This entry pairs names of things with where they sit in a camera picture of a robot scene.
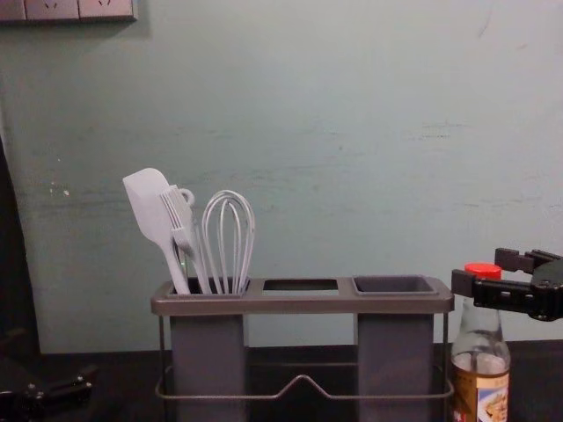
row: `wall socket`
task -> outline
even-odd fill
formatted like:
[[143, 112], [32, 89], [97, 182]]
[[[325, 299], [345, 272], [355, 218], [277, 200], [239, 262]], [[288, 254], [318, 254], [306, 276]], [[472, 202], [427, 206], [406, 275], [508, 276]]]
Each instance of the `wall socket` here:
[[134, 0], [78, 0], [82, 20], [135, 20]]
[[24, 0], [0, 0], [0, 22], [26, 20]]
[[77, 0], [26, 0], [26, 11], [27, 20], [79, 19]]

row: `utensil holder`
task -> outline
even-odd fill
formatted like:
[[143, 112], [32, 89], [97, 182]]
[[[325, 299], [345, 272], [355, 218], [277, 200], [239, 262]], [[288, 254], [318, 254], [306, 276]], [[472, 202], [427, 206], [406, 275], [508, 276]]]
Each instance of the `utensil holder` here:
[[[163, 318], [171, 319], [176, 395], [162, 391], [161, 382], [157, 395], [178, 404], [177, 422], [246, 422], [248, 402], [279, 400], [307, 382], [327, 400], [358, 402], [359, 422], [430, 422], [430, 400], [442, 400], [445, 420], [453, 394], [445, 347], [453, 305], [452, 293], [438, 279], [422, 276], [254, 279], [242, 295], [176, 295], [166, 283], [151, 307], [160, 317], [161, 348]], [[270, 395], [247, 390], [243, 316], [288, 313], [357, 315], [356, 394], [332, 394], [308, 374]], [[434, 314], [443, 314], [444, 324], [438, 392], [431, 388]], [[163, 380], [165, 372], [163, 363]]]

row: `whisk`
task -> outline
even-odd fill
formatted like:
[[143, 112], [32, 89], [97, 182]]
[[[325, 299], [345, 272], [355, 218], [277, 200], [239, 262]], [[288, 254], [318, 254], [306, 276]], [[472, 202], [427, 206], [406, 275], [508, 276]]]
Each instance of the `whisk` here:
[[[218, 213], [216, 236], [219, 250], [219, 263], [221, 266], [220, 271], [217, 271], [216, 260], [214, 259], [214, 253], [209, 239], [209, 223], [216, 209]], [[224, 235], [225, 217], [228, 214], [232, 216], [234, 223], [231, 283], [229, 283], [227, 271]], [[240, 193], [220, 191], [209, 200], [208, 205], [203, 211], [203, 217], [201, 218], [201, 239], [205, 245], [209, 269], [211, 270], [211, 275], [213, 276], [218, 294], [231, 293], [239, 295], [245, 288], [248, 267], [252, 259], [255, 230], [256, 221], [252, 207], [248, 200]]]

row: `sauce bottle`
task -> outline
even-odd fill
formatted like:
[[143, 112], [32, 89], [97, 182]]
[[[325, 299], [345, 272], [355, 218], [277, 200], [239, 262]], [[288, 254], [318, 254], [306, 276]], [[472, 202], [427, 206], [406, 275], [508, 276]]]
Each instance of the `sauce bottle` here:
[[[502, 269], [470, 263], [465, 271], [482, 278], [501, 279]], [[464, 313], [451, 349], [455, 395], [454, 422], [507, 422], [510, 352], [502, 337], [497, 309], [477, 308], [464, 299]]]

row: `kitchen utensil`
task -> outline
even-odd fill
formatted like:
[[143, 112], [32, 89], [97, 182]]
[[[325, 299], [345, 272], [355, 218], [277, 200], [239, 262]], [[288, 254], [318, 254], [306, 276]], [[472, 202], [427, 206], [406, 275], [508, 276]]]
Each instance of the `kitchen utensil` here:
[[211, 288], [207, 271], [202, 264], [201, 247], [195, 231], [195, 219], [191, 205], [194, 204], [194, 194], [187, 189], [169, 186], [160, 193], [172, 223], [172, 237], [176, 245], [192, 260], [194, 270], [200, 283], [201, 292], [211, 295]]
[[169, 187], [168, 181], [160, 171], [149, 168], [125, 177], [123, 185], [139, 229], [145, 237], [157, 244], [165, 255], [176, 292], [179, 295], [188, 295], [190, 289], [174, 250], [172, 222], [159, 196]]
[[[216, 229], [222, 278], [219, 276], [219, 272], [217, 271], [209, 239], [209, 222], [216, 207], [220, 208]], [[227, 257], [225, 254], [225, 213], [232, 215], [234, 223], [232, 258], [233, 272], [231, 283], [229, 283], [228, 279]], [[256, 222], [254, 212], [252, 211], [252, 207], [248, 200], [240, 193], [233, 191], [220, 191], [211, 198], [203, 211], [203, 217], [201, 218], [201, 238], [207, 251], [208, 263], [214, 282], [216, 285], [222, 285], [225, 293], [239, 295], [245, 286], [246, 278], [248, 276], [248, 268], [252, 258], [255, 231]], [[242, 248], [243, 237], [245, 239], [244, 251]]]

